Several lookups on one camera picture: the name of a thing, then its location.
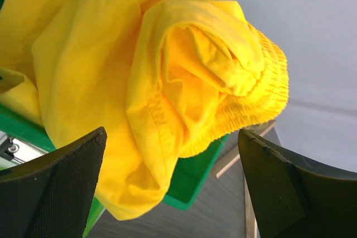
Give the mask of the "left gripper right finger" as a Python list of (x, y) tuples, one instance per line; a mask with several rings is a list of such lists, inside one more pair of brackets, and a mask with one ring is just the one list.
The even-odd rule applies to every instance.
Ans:
[(356, 173), (242, 129), (238, 148), (261, 237), (356, 237)]

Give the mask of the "yellow shorts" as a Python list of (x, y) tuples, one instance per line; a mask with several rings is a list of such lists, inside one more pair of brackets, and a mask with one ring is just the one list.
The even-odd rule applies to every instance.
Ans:
[(118, 220), (162, 201), (179, 158), (277, 117), (287, 59), (236, 1), (4, 0), (1, 103), (61, 148), (107, 132), (96, 196)]

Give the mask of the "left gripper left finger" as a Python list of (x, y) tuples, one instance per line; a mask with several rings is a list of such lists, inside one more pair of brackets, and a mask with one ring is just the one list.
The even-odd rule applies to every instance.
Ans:
[(82, 237), (107, 134), (99, 127), (1, 171), (1, 237)]

